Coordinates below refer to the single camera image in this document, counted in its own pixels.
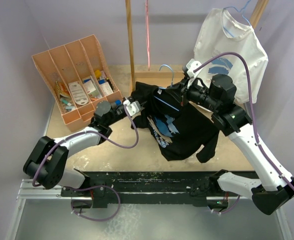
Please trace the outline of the white t-shirt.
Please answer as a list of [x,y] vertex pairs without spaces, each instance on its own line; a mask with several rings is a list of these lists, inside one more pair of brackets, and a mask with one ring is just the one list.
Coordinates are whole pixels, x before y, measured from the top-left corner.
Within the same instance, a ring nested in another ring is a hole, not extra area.
[[268,55],[260,44],[253,27],[241,36],[229,37],[222,27],[222,8],[213,8],[202,23],[194,46],[194,59],[200,63],[221,53],[205,66],[200,74],[204,84],[210,86],[216,74],[232,78],[237,90],[235,99],[239,104],[256,103],[263,76],[268,65]]

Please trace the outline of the spiral notebook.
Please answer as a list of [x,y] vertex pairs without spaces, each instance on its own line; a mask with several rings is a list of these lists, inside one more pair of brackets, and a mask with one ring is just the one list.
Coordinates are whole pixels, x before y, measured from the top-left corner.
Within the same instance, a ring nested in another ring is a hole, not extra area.
[[63,98],[70,98],[71,95],[69,94],[69,91],[68,89],[66,88],[65,84],[61,81],[56,81],[55,82],[55,89],[57,91],[57,94],[60,96],[60,97],[63,97]]

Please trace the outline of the black t-shirt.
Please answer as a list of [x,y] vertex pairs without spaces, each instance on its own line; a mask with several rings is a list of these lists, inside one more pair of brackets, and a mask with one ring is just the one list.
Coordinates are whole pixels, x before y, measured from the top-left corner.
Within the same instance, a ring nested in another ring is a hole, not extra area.
[[200,163],[206,163],[215,156],[220,131],[192,104],[181,106],[164,89],[138,81],[131,97],[143,104],[133,119],[135,126],[149,129],[167,161],[195,154]]

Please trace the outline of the aluminium frame rail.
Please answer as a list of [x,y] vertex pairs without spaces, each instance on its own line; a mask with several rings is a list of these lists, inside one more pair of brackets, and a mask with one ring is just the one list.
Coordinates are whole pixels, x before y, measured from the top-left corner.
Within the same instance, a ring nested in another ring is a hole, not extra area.
[[248,199],[230,198],[234,208],[226,214],[191,205],[115,204],[89,209],[95,222],[72,213],[71,200],[61,188],[35,188],[21,182],[9,240],[291,240],[285,214],[259,212]]

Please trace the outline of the wooden clothes rack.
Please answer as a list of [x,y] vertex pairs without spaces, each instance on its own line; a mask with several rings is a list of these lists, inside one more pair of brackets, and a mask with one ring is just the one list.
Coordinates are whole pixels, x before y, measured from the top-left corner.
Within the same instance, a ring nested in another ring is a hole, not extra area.
[[[250,23],[252,27],[255,29],[264,14],[264,11],[268,5],[268,0],[258,0],[255,8],[250,17]],[[127,33],[128,33],[128,44],[129,44],[129,59],[130,59],[130,76],[131,80],[129,82],[129,92],[135,90],[136,76],[135,76],[135,63],[134,63],[134,41],[133,41],[133,30],[132,30],[132,15],[131,15],[131,1],[125,1],[126,8],[126,24],[127,24]],[[169,77],[169,72],[155,72],[155,71],[143,71],[138,72],[137,77],[142,80],[147,80],[151,83],[151,80],[164,79],[165,77]]]

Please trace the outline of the white red box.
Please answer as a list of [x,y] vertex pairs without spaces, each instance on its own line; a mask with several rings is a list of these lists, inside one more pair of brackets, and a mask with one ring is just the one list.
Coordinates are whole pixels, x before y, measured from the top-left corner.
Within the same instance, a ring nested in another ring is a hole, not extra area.
[[100,92],[91,80],[86,81],[83,85],[90,98],[99,98]]

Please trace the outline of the blue wire hanger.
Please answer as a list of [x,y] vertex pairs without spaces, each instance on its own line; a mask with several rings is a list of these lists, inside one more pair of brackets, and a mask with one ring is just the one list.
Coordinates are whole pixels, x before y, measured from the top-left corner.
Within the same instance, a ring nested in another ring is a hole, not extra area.
[[[160,72],[163,67],[168,68],[171,73],[169,73],[169,72]],[[172,67],[167,65],[167,64],[162,64],[159,67],[158,72],[153,72],[152,74],[153,74],[154,82],[157,83],[158,85],[161,84],[161,83],[168,83],[169,79],[170,79],[170,87],[174,83],[175,72],[172,69]],[[174,100],[173,100],[174,98],[172,96],[170,96],[168,93],[165,93],[165,87],[159,86],[158,88],[159,88],[159,90],[157,90],[156,95],[153,94],[153,97],[155,99],[157,99],[158,101],[160,101],[161,103],[165,104],[167,107],[170,107],[173,110],[179,112],[180,109],[174,103]]]

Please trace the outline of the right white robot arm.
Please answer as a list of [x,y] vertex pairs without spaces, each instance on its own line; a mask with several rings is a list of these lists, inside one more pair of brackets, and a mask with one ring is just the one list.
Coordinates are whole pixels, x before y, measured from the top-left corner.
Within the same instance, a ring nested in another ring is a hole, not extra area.
[[262,213],[271,215],[294,197],[294,176],[267,149],[247,112],[234,103],[237,87],[228,75],[215,75],[209,87],[199,86],[198,81],[184,76],[179,83],[181,103],[190,101],[212,111],[214,125],[240,149],[257,174],[251,179],[220,170],[210,179],[210,192],[251,199]]

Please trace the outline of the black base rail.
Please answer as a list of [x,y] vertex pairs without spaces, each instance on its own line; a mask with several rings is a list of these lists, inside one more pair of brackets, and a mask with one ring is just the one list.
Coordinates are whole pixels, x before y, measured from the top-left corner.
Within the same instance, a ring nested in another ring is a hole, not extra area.
[[106,208],[109,204],[192,205],[225,210],[232,192],[222,191],[214,180],[215,171],[85,171],[80,191],[64,184],[63,197],[74,207]]

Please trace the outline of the pink desk organizer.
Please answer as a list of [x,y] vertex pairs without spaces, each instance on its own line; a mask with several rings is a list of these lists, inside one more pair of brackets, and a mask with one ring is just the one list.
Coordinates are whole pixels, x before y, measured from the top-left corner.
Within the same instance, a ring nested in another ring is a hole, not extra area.
[[[79,130],[90,123],[99,102],[114,103],[123,96],[110,74],[103,49],[95,35],[37,53],[32,60],[43,81],[50,89],[65,126]],[[88,96],[83,83],[91,80],[99,91],[99,98]],[[65,84],[70,98],[61,97],[55,82]],[[78,82],[88,97],[88,104],[74,102],[69,83]]]

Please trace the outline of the white paper card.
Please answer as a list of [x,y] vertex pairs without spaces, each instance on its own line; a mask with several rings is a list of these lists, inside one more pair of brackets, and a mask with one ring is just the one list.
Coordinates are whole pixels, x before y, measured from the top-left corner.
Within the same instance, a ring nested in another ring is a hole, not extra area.
[[83,106],[89,103],[89,99],[78,81],[68,84],[71,96],[77,105]]

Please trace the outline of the blue hanger under white shirt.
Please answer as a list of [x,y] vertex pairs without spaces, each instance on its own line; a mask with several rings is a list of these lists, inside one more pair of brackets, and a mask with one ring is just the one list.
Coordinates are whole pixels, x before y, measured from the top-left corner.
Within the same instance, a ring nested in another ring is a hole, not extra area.
[[222,9],[222,29],[230,38],[240,37],[243,32],[246,32],[252,26],[250,21],[244,16],[250,2],[251,0],[247,0],[241,8],[230,5]]

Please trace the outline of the blue capped bottle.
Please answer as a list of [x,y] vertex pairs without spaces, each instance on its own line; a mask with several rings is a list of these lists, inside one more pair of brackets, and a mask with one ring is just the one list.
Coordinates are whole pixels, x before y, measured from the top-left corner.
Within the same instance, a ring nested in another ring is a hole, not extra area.
[[113,103],[114,103],[116,106],[119,106],[119,105],[122,104],[122,101],[119,100],[119,99],[117,99],[117,100],[115,100]]

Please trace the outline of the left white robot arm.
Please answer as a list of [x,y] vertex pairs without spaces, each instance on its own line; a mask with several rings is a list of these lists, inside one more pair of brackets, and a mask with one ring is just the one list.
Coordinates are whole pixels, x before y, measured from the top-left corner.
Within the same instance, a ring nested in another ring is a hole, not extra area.
[[112,142],[111,125],[140,113],[145,101],[125,98],[120,104],[101,101],[90,123],[84,129],[59,138],[41,137],[23,166],[23,172],[32,179],[33,187],[52,189],[55,186],[72,189],[78,196],[90,191],[89,177],[79,170],[66,169],[71,156],[90,147]]

